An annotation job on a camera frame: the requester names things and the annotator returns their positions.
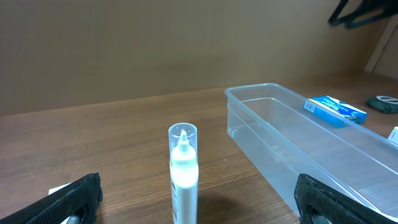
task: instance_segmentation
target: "wood grain surface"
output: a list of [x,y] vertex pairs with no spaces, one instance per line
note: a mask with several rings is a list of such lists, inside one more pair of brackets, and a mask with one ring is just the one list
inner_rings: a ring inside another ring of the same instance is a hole
[[[364,102],[398,96],[397,83],[377,80],[285,86],[358,106],[369,113],[365,127],[388,136],[398,115]],[[223,88],[1,117],[0,217],[99,172],[97,223],[172,223],[167,131],[182,121],[198,128],[198,223],[299,222],[228,136]]]

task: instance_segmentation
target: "dark green object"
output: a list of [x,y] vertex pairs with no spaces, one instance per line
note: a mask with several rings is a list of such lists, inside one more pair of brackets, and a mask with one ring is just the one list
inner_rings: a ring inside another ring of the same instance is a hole
[[366,104],[386,114],[398,113],[398,99],[391,96],[372,96]]
[[53,224],[68,217],[72,223],[94,224],[103,193],[99,173],[88,174],[0,220],[0,224]]
[[298,175],[294,199],[301,224],[397,224],[307,174]]

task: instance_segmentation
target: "clear plastic container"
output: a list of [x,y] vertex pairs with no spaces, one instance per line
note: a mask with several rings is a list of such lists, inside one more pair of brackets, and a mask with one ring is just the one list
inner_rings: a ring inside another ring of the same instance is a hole
[[398,147],[386,138],[321,108],[347,124],[335,128],[277,84],[225,94],[229,135],[297,215],[294,188],[304,173],[398,220]]

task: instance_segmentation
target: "white glue tube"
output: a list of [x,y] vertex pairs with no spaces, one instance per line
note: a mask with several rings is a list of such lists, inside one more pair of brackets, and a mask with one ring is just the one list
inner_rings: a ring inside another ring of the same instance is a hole
[[174,224],[196,224],[198,205],[197,128],[178,123],[169,129]]

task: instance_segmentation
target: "transparent cap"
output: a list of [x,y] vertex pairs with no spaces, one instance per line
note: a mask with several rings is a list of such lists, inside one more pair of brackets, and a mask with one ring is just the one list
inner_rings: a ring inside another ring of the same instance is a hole
[[187,133],[187,140],[189,145],[195,150],[196,157],[198,158],[198,130],[195,125],[190,123],[177,123],[170,127],[169,129],[169,148],[170,157],[172,155],[172,150],[178,146],[178,141],[181,137],[181,131],[184,130]]

